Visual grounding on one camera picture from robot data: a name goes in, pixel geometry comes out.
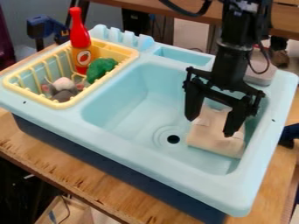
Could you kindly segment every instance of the white cloth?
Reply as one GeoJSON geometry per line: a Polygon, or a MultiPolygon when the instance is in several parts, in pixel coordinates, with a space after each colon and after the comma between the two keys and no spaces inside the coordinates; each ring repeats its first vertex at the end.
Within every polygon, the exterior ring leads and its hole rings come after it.
{"type": "Polygon", "coordinates": [[[225,137],[223,128],[229,111],[228,108],[219,111],[203,105],[200,116],[192,122],[186,139],[188,145],[231,158],[240,158],[245,148],[245,127],[243,124],[232,137],[225,137]]]}

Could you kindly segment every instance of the yellow dish rack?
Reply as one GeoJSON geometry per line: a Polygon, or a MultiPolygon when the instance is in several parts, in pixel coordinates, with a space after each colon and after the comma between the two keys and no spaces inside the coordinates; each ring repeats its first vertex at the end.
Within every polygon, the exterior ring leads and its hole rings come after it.
{"type": "Polygon", "coordinates": [[[25,68],[17,70],[3,79],[3,85],[21,95],[53,109],[66,109],[83,99],[89,93],[100,87],[112,76],[118,74],[125,66],[138,58],[139,52],[126,46],[109,43],[92,38],[94,58],[113,58],[118,62],[113,70],[107,72],[94,84],[84,87],[83,91],[71,97],[70,101],[58,102],[47,98],[41,90],[41,81],[47,78],[55,82],[60,77],[68,77],[74,82],[85,81],[86,75],[75,72],[72,60],[72,47],[70,44],[60,47],[54,52],[35,59],[25,68]]]}

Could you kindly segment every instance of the blue base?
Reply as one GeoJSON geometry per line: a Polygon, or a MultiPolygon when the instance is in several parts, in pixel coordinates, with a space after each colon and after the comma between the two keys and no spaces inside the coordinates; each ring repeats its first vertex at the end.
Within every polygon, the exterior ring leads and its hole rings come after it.
{"type": "Polygon", "coordinates": [[[58,136],[47,129],[28,122],[27,120],[13,115],[17,126],[26,134],[33,136],[42,142],[50,144],[62,151],[88,163],[99,170],[114,176],[134,187],[162,200],[163,202],[181,210],[196,219],[207,224],[223,223],[226,214],[208,206],[194,198],[191,198],[167,185],[164,185],[152,178],[149,178],[137,171],[129,169],[127,166],[118,164],[115,161],[103,157],[85,147],[58,136]]]}

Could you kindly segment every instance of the bottle label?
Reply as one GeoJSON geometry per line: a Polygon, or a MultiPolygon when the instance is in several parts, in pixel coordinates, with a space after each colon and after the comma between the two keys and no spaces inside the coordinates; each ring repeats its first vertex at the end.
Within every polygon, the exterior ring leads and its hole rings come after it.
{"type": "Polygon", "coordinates": [[[77,54],[77,63],[81,66],[87,66],[91,61],[92,55],[90,51],[85,50],[77,54]]]}

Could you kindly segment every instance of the wall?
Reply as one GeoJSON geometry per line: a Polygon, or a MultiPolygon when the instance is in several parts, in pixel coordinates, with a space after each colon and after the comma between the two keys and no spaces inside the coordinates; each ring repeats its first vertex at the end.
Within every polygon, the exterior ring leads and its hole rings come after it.
{"type": "MultiPolygon", "coordinates": [[[[46,14],[61,23],[65,23],[71,0],[0,0],[6,24],[14,46],[35,47],[35,42],[27,36],[26,19],[38,14],[46,14]]],[[[87,28],[97,24],[122,28],[122,10],[111,6],[90,3],[87,14],[87,28]]],[[[48,46],[53,36],[45,40],[48,46]]]]}

